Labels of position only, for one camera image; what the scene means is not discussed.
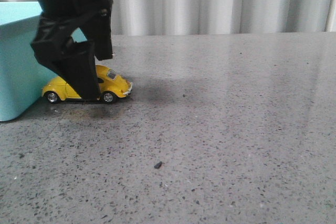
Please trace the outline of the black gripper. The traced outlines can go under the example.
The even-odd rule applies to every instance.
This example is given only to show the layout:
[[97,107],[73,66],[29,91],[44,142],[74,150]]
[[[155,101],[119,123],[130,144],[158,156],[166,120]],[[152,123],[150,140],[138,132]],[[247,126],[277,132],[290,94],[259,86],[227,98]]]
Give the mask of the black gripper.
[[[98,60],[112,59],[113,0],[38,0],[38,2],[44,16],[40,16],[36,36],[31,42],[36,60],[62,77],[81,98],[97,99],[100,96],[100,89],[94,55]],[[98,12],[93,17],[82,15],[93,10]],[[87,40],[93,42],[75,42],[72,33],[77,28],[81,29]]]

